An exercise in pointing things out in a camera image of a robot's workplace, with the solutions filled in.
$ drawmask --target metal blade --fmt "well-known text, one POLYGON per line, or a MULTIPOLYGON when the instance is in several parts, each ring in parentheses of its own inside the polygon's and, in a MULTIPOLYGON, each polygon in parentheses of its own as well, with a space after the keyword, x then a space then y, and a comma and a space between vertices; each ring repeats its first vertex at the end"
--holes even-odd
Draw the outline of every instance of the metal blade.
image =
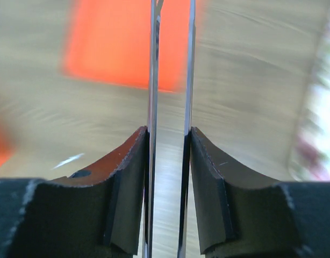
POLYGON ((152 258, 153 242, 153 209, 154 209, 154 180, 155 180, 155 147, 156 147, 156 122, 158 99, 158 66, 159 66, 159 31, 160 12, 163 0, 151 0, 150 18, 150 65, 149 65, 149 99, 147 132, 149 140, 148 166, 145 176, 144 198, 144 240, 142 244, 142 257, 152 258))
POLYGON ((193 90, 193 70, 194 70, 194 62, 195 62, 195 38, 196 38, 195 17, 196 17, 196 0, 191 0, 190 16, 189 16, 189 38, 188 38, 188 69, 186 73, 186 101, 185 101, 184 148, 183 148, 183 164, 182 164, 180 233, 178 238, 177 258, 185 258, 185 251, 186 251, 186 222, 188 217, 192 90, 193 90))

